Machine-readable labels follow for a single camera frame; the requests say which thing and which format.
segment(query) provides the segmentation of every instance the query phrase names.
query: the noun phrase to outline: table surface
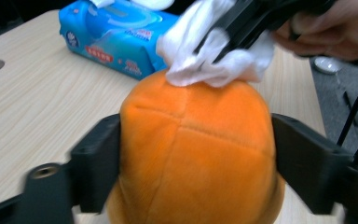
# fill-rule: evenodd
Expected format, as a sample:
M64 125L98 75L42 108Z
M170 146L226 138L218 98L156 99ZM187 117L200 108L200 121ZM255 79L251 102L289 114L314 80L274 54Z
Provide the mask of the table surface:
M59 34L58 11L0 35L0 202L21 193L32 168L69 160L68 151L100 119L116 114L138 83L72 53ZM261 83L252 84L270 111L324 134L308 60L276 48ZM286 188L276 223L340 223L315 216ZM106 215L76 215L78 223L108 223Z

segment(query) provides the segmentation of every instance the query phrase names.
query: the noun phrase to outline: round object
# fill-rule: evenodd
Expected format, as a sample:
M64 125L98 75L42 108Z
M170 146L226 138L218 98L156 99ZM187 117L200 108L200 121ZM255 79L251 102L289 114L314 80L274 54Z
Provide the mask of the round object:
M319 71L326 74L334 75L341 70L340 62L330 57L317 57L314 64Z

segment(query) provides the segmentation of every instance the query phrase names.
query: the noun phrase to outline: hand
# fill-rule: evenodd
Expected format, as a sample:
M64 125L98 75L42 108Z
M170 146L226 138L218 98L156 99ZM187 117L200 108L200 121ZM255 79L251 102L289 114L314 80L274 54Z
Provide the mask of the hand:
M297 41L288 39L290 26L301 35ZM337 0L322 16L297 13L272 37L297 55L358 60L358 0Z

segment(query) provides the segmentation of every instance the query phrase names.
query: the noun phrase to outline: finger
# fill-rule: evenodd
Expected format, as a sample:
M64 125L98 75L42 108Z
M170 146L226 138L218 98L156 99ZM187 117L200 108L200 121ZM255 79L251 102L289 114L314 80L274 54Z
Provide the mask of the finger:
M299 12L293 17L292 28L297 34L313 34L358 17L358 0L339 0L323 15Z
M290 41L281 35L272 33L272 38L282 47L291 50L297 55L321 55L326 52L327 46L325 45L310 45L300 42Z
M277 31L275 31L277 34L281 35L284 38L289 38L290 35L290 24L289 21L284 23L281 28L279 28Z
M341 43L344 38L343 29L341 29L341 27L334 27L312 35L301 35L297 42L311 45L333 46Z
M351 41L343 41L341 44L332 47L328 51L328 55L343 61L355 61L358 60L358 45Z

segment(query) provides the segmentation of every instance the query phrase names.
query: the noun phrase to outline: black tool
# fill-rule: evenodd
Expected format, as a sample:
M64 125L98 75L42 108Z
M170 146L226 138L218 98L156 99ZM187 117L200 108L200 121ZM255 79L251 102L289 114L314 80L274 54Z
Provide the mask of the black tool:
M238 0L209 30L226 30L229 42L214 60L218 62L234 49L248 49L266 30L276 30L299 11L323 14L335 0ZM194 50L197 54L207 35Z

